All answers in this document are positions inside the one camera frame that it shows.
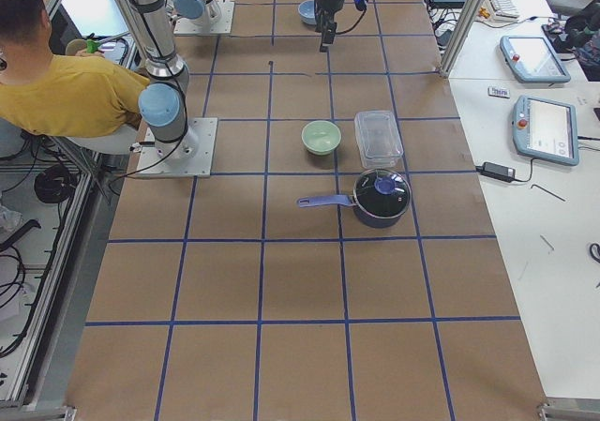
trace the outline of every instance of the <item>dark hair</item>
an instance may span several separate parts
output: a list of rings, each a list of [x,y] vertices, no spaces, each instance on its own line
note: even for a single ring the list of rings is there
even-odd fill
[[[0,0],[0,41],[33,38],[44,8],[44,0]]]

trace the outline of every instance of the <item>white mounting plate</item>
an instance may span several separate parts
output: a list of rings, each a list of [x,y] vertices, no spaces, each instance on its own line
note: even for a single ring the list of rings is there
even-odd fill
[[[202,35],[230,34],[232,32],[233,9],[235,8],[235,3],[233,0],[219,0],[218,3],[221,7],[221,19],[212,24],[210,29],[196,25],[187,18],[182,18],[175,24],[175,29],[173,30],[175,36],[199,37]]]
[[[198,151],[190,158],[169,160],[168,158],[157,166],[139,172],[139,177],[210,177],[215,152],[215,139],[217,138],[217,118],[190,118],[189,128],[198,136]],[[154,135],[150,128],[146,131],[145,141],[153,142]],[[154,147],[144,147],[140,153],[138,170],[158,162],[160,156]]]

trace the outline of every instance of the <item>pot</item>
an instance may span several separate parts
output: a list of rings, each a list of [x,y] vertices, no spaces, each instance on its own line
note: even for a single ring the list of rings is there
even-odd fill
[[[299,207],[344,205],[369,227],[389,227],[398,222],[411,202],[411,189],[404,177],[388,170],[369,170],[360,174],[352,195],[334,194],[301,198]]]

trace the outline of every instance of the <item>white keyboard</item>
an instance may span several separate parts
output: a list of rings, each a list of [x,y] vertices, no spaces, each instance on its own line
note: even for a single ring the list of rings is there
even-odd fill
[[[520,14],[511,0],[484,0],[484,7],[489,11],[492,21],[515,22]]]

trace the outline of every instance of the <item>yellow shirt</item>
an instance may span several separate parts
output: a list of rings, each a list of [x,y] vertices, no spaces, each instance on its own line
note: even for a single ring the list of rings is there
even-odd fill
[[[48,72],[25,85],[0,84],[0,118],[35,135],[99,137],[141,120],[148,79],[102,57],[55,55]]]

